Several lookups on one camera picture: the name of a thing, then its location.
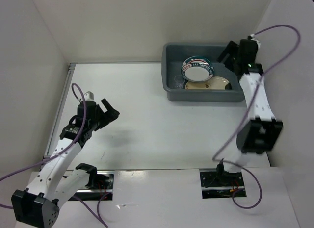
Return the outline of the cream plate small motifs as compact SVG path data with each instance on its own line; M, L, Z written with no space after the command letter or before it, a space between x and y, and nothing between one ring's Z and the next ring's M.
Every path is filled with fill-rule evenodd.
M211 79L200 83L188 81L184 88L186 90L231 90L232 86L227 79L214 76Z

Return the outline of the white plate dark green rim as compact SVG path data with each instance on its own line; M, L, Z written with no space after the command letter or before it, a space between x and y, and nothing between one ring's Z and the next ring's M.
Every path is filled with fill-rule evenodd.
M183 62L181 74L188 81L195 83L205 82L213 77L214 66L205 57L192 56Z

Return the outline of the clear plastic cup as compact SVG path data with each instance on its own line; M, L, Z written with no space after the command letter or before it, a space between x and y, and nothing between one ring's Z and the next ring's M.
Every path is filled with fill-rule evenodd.
M182 75L177 75L174 77L174 82L176 89L184 89L186 79Z

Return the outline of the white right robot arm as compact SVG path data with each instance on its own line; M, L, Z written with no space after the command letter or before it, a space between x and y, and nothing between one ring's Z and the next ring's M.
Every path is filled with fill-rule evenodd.
M238 78L247 106L247 114L236 130L236 146L239 150L231 164L215 173L220 185L227 185L255 155L273 150L283 129L283 122L273 114L264 87L264 70L256 63L259 45L253 38L230 41L217 61L223 63Z

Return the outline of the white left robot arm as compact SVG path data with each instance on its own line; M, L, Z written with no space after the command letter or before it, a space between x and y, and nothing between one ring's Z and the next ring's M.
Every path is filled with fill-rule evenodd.
M37 177L24 190L16 190L11 202L18 222L37 228L51 228L61 207L79 189L105 189L111 176L98 174L95 166L81 163L67 176L71 162L81 152L92 132L115 121L120 113L106 99L106 111L94 101L82 101L77 114L62 130L56 149Z

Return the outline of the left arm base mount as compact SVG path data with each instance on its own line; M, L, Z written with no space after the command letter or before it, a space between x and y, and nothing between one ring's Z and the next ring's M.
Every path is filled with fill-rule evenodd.
M83 201L98 201L105 193L105 201L113 198L114 171L98 171L96 182L92 186L84 186L79 189L75 196Z

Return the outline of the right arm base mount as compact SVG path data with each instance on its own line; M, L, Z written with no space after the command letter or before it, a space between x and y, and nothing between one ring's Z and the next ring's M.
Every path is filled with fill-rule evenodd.
M236 173L230 177L221 177L214 169L200 170L200 182L203 199L246 197L242 173Z

